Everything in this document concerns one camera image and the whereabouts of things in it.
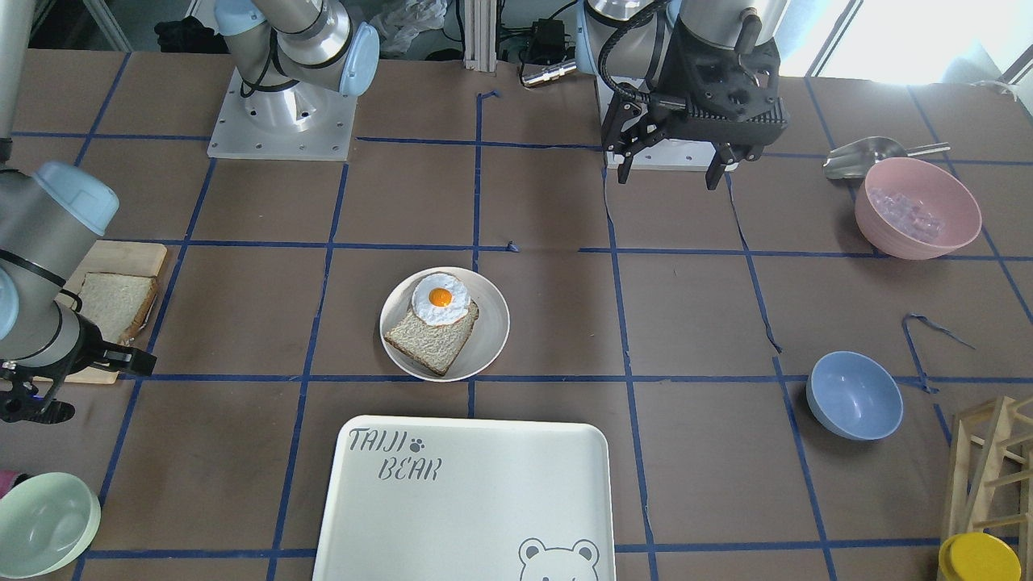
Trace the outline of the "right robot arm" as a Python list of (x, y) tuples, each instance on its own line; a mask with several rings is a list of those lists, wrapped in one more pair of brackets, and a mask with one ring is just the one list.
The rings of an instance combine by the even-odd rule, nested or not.
[[(56, 399), (68, 376), (93, 367), (148, 376), (156, 359), (103, 338), (81, 300), (60, 301), (67, 280), (119, 209), (111, 188), (61, 161), (11, 169), (15, 97), (36, 10), (2, 4), (2, 419), (52, 425), (73, 418)], [(357, 97), (378, 66), (378, 30), (340, 1), (217, 1), (216, 32), (240, 77), (240, 100), (260, 119), (282, 100), (299, 130), (324, 113), (307, 97)]]

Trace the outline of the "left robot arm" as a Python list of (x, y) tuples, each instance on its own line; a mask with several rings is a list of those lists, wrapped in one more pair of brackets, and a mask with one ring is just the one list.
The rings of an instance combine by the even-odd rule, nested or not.
[(705, 180), (756, 161), (782, 136), (775, 40), (785, 1), (583, 1), (575, 61), (611, 99), (605, 152), (626, 183), (634, 159), (665, 140), (711, 144)]

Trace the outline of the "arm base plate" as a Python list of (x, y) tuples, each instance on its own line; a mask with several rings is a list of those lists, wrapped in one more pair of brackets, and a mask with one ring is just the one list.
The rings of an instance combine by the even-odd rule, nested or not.
[[(616, 82), (628, 82), (641, 91), (646, 88), (643, 78), (615, 77)], [(605, 121), (613, 92), (609, 86), (596, 77), (596, 92), (599, 103), (599, 120)], [(664, 140), (655, 146), (645, 148), (634, 156), (632, 169), (648, 170), (687, 170), (687, 172), (702, 172), (709, 167), (715, 148), (709, 142), (689, 142), (689, 140)], [(606, 166), (617, 169), (624, 158), (612, 151), (604, 151)]]
[(358, 97), (298, 84), (248, 97), (230, 77), (207, 155), (236, 161), (347, 161)]

